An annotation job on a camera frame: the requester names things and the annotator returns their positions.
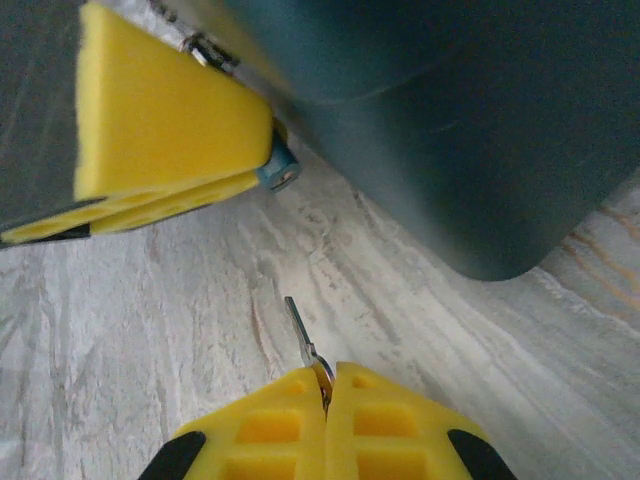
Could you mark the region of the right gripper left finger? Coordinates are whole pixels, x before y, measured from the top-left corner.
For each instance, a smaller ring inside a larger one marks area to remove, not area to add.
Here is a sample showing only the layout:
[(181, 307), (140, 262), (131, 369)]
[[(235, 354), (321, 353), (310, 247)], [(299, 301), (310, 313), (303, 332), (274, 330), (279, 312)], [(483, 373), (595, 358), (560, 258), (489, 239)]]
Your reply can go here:
[(299, 368), (180, 427), (146, 479), (323, 479), (326, 414), (316, 374)]

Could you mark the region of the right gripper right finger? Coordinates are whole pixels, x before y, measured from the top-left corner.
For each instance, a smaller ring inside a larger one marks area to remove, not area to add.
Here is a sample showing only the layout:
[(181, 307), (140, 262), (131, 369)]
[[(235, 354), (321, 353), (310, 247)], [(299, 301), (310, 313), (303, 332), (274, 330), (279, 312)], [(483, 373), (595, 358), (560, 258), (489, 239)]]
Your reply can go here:
[(359, 364), (337, 364), (328, 479), (513, 479), (482, 428)]

